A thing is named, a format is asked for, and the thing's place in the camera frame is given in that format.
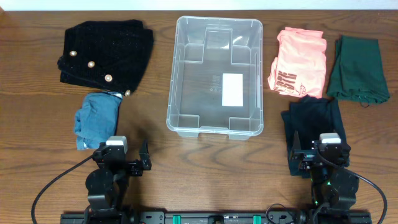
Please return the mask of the clear plastic storage bin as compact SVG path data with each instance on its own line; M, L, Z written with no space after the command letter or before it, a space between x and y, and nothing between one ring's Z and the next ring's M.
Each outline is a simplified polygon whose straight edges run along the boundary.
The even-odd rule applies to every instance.
M177 20L166 125L181 137L247 140L264 129L263 25L257 19ZM223 106L224 73L243 75L243 106Z

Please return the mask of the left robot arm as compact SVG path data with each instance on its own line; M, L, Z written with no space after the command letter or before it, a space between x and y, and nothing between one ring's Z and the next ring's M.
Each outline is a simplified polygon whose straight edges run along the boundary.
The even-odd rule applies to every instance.
M151 170L152 163L148 143L144 141L139 149L139 159L126 159L127 146L123 143L102 142L93 153L98 165L86 178L88 201L83 222L89 224L139 223L139 215L133 209L123 205L124 196L129 187L130 177L139 177L145 170Z

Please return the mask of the blue garment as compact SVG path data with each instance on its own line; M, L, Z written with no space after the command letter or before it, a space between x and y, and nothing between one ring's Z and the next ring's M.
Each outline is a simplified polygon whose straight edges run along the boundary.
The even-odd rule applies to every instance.
M117 92L89 93L75 113L73 132L79 151L97 149L116 133L122 94Z

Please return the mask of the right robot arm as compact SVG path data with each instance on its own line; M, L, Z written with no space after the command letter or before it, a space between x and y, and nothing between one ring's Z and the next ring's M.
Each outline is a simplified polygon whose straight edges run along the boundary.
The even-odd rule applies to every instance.
M359 179L344 170L349 164L351 148L337 133L323 133L302 148L299 133L294 133L289 161L297 162L300 172L310 175L314 209L308 213L309 223L348 221L348 212L356 203Z

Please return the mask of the black knit cardigan gold buttons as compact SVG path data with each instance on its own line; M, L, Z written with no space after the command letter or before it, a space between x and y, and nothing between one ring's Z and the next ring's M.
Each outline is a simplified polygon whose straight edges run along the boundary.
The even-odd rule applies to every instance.
M154 33L139 20L86 21L65 31L60 81L129 96L149 64Z

